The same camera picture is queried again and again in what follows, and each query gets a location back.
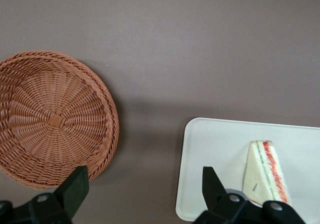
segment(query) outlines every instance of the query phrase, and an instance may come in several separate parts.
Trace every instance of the wicker basket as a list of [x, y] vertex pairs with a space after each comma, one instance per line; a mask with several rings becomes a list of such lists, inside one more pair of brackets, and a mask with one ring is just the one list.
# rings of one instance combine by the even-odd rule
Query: wicker basket
[[36, 189], [57, 187], [79, 165], [89, 180], [118, 143], [114, 101], [87, 66], [52, 51], [0, 62], [0, 170]]

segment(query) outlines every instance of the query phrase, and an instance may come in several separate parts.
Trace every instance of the white plate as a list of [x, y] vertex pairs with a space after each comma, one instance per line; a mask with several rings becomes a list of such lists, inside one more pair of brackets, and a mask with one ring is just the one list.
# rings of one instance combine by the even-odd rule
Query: white plate
[[320, 223], [320, 128], [195, 118], [185, 127], [176, 213], [194, 221], [204, 210], [202, 170], [213, 167], [224, 188], [242, 190], [251, 141], [270, 140], [292, 207], [307, 224]]

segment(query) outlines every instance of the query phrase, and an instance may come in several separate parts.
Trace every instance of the screw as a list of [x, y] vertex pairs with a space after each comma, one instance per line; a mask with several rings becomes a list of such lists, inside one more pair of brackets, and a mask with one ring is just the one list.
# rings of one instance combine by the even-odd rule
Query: screw
[[233, 201], [235, 203], [240, 202], [240, 198], [237, 195], [231, 194], [231, 195], [229, 195], [229, 198], [231, 201]]
[[282, 206], [276, 202], [271, 202], [270, 207], [279, 212], [283, 210]]
[[38, 196], [38, 199], [36, 200], [38, 203], [44, 202], [48, 199], [48, 194], [42, 194]]

